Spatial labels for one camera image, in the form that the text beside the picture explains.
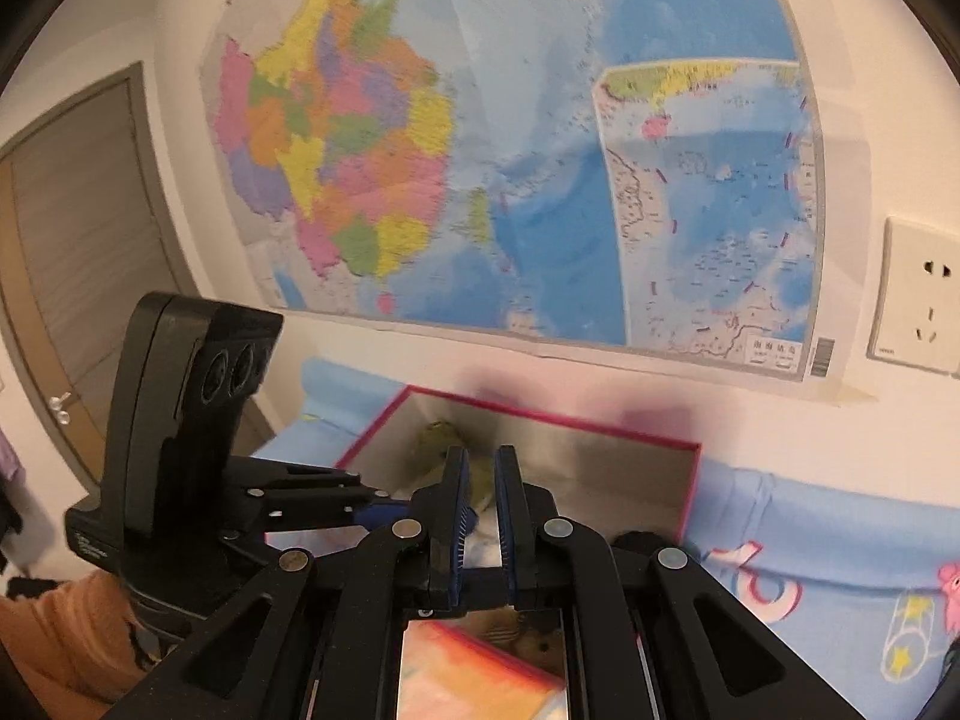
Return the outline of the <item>orange left sleeve forearm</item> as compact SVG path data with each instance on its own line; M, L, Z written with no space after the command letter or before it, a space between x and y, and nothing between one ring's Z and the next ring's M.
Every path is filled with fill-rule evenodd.
M2 715L101 718L160 663L122 583L103 571L2 601Z

